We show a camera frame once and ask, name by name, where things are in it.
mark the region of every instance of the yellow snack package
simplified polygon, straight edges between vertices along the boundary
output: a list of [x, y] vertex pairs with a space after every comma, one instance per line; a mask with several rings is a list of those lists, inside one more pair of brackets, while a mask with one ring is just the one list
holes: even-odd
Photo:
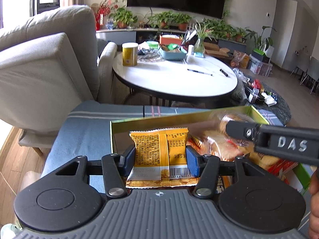
[[193, 186], [186, 161], [187, 128], [132, 131], [135, 143], [134, 167], [127, 178], [127, 188]]

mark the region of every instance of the chair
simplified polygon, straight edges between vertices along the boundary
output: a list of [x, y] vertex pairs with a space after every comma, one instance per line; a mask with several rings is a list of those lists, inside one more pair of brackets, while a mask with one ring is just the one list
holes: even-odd
[[314, 57], [311, 57], [310, 65], [309, 65], [309, 68], [307, 71], [307, 75], [305, 76], [305, 78], [302, 80], [301, 83], [303, 83], [309, 77], [314, 81], [314, 84], [313, 84], [312, 89], [310, 91], [310, 94], [311, 94], [314, 87], [318, 85], [318, 81], [319, 81], [319, 60], [317, 60]]
[[310, 55], [305, 53], [303, 50], [301, 50], [298, 55], [297, 65], [290, 75], [292, 75], [296, 69], [297, 69], [297, 72], [296, 72], [297, 74], [300, 69], [303, 71], [302, 78], [304, 78], [304, 76], [306, 75], [307, 69], [309, 67], [309, 63], [310, 63]]
[[77, 105], [112, 103], [116, 52], [109, 42], [97, 66], [95, 17], [88, 6], [47, 11], [1, 29], [0, 119], [23, 130], [19, 145], [51, 148]]

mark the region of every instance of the yellow can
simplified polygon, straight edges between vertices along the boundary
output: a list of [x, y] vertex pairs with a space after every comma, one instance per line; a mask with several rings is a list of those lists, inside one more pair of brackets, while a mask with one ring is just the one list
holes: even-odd
[[138, 44], [134, 42], [122, 45], [123, 66], [134, 67], [138, 65]]

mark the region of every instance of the blue basket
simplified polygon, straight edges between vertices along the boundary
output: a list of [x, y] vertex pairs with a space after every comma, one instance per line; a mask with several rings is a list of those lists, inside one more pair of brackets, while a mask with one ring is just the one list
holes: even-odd
[[160, 54], [165, 60], [183, 60], [187, 56], [187, 51], [185, 49], [181, 48], [181, 53], [178, 52], [170, 52], [170, 51], [164, 51], [162, 48], [160, 48]]

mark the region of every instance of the pen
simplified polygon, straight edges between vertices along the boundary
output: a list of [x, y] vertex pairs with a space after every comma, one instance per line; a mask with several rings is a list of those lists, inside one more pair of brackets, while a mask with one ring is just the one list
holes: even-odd
[[193, 70], [193, 69], [187, 69], [188, 71], [192, 71], [192, 72], [197, 72], [197, 73], [202, 73], [202, 74], [208, 74], [210, 76], [213, 76], [211, 73], [206, 73], [206, 72], [200, 72], [200, 71], [197, 71], [197, 70]]
[[220, 69], [220, 71], [221, 71], [226, 77], [228, 77], [228, 74], [227, 74], [225, 71], [223, 71], [223, 69]]

